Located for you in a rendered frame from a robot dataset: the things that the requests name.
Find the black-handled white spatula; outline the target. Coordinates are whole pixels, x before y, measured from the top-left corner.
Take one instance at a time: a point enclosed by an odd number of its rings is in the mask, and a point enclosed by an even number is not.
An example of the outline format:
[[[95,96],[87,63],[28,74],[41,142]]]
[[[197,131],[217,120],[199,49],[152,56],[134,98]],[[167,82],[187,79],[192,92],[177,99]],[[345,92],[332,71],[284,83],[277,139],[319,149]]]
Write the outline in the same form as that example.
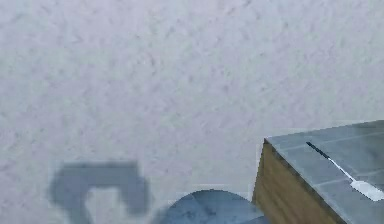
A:
[[[337,169],[339,169],[351,181],[350,186],[353,189],[355,189],[371,201],[378,202],[384,200],[384,191],[380,190],[379,188],[366,181],[355,179],[351,174],[349,174],[345,169],[343,169],[339,164],[337,164],[329,155],[327,155],[313,143],[307,142],[307,145],[313,150],[315,150],[317,153],[319,153],[321,156],[323,156],[325,159],[330,161]]]

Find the blue round bin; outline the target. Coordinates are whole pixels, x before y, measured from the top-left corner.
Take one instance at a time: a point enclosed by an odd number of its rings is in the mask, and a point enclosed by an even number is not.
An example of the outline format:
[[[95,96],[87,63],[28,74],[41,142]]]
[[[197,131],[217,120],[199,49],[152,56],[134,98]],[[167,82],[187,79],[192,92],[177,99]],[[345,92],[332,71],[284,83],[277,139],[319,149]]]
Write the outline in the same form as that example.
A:
[[[263,211],[225,190],[189,193],[159,213],[152,224],[270,224]]]

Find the wooden counter with grey top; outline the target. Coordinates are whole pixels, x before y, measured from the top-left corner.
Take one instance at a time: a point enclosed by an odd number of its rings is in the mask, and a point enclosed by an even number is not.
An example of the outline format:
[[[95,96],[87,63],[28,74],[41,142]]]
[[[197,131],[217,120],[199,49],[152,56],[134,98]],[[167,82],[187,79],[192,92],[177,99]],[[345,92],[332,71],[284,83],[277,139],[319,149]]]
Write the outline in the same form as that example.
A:
[[[271,224],[384,224],[384,120],[266,137],[252,202]]]

